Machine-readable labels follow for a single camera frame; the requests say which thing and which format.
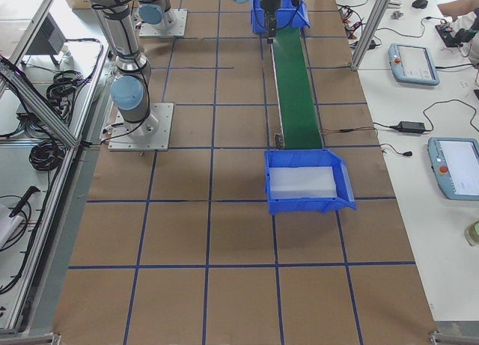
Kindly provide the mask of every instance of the power adapter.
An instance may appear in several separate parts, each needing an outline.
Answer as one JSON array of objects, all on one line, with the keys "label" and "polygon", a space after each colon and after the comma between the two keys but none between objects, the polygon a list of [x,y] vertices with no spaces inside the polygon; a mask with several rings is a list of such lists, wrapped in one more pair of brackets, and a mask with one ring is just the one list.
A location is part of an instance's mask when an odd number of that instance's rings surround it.
[{"label": "power adapter", "polygon": [[397,130],[402,133],[415,133],[423,134],[426,132],[426,127],[422,122],[405,122],[401,121],[396,126],[390,126],[389,128]]}]

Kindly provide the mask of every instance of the black mouse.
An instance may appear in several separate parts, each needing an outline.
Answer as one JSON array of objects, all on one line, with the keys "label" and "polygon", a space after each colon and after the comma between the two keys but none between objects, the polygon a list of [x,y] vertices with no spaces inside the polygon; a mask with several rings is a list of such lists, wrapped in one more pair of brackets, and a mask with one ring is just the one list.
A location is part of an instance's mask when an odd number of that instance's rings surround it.
[{"label": "black mouse", "polygon": [[415,0],[413,3],[412,3],[412,6],[414,8],[426,8],[427,7],[427,0]]}]

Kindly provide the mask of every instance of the blue bin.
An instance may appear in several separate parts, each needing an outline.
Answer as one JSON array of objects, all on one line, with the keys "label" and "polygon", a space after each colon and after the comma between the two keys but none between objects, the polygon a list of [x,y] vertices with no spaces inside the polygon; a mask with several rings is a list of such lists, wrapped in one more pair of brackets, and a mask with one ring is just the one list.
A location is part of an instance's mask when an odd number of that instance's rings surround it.
[{"label": "blue bin", "polygon": [[[280,212],[326,213],[344,207],[356,210],[350,177],[346,163],[327,149],[312,150],[268,150],[264,153],[266,161],[266,195],[269,212],[273,215]],[[271,168],[326,167],[331,166],[336,183],[336,198],[282,198],[271,196]]]},{"label": "blue bin", "polygon": [[[299,9],[296,11],[296,6],[293,6],[291,0],[281,0],[281,8],[276,11],[276,18],[278,19],[278,28],[284,27],[288,25],[288,23],[290,23],[290,27],[311,27],[308,11],[306,10],[306,3],[303,1],[301,1]],[[251,0],[251,24],[253,33],[266,33],[266,29],[264,28],[264,12],[260,7],[260,0]]]}]

